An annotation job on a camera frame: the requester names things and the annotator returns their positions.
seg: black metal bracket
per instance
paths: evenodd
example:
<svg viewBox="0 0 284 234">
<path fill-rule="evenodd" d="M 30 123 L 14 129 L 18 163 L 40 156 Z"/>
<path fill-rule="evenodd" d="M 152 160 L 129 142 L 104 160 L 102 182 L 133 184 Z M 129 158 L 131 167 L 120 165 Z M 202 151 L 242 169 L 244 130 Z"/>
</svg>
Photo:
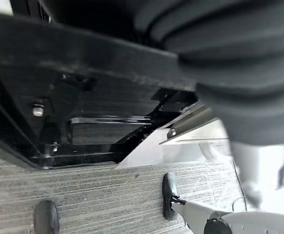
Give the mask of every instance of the black metal bracket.
<svg viewBox="0 0 284 234">
<path fill-rule="evenodd" d="M 155 129 L 197 100 L 195 81 L 185 78 L 177 63 L 178 57 L 172 53 L 84 30 L 0 15 L 0 68 L 56 74 L 56 78 L 44 80 L 28 77 L 39 86 L 32 90 L 47 86 L 47 92 L 38 96 L 19 94 L 21 87 L 33 82 L 13 78 L 18 86 L 12 93 L 0 77 L 0 149 L 38 169 L 119 163 Z M 158 105 L 143 116 L 112 115 L 108 109 L 101 115 L 73 114 L 83 95 L 91 94 L 102 78 L 125 80 L 137 88 L 148 85 L 155 91 L 169 89 L 153 97 Z M 44 108 L 43 117 L 38 118 L 38 110 L 36 117 L 28 119 L 24 110 L 33 107 Z M 72 127 L 81 124 L 135 128 L 113 144 L 74 145 Z"/>
</svg>

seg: gray floor mat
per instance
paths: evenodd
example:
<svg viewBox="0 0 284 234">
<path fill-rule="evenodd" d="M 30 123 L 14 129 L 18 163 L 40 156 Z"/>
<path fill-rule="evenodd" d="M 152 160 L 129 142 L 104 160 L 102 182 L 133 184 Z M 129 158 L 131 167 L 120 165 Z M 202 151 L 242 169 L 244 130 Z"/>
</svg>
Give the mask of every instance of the gray floor mat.
<svg viewBox="0 0 284 234">
<path fill-rule="evenodd" d="M 177 176 L 183 199 L 230 209 L 240 191 L 231 164 L 204 160 L 114 170 L 115 165 L 29 171 L 0 160 L 0 234 L 33 234 L 33 208 L 55 202 L 61 234 L 191 233 L 162 217 L 162 177 Z"/>
</svg>

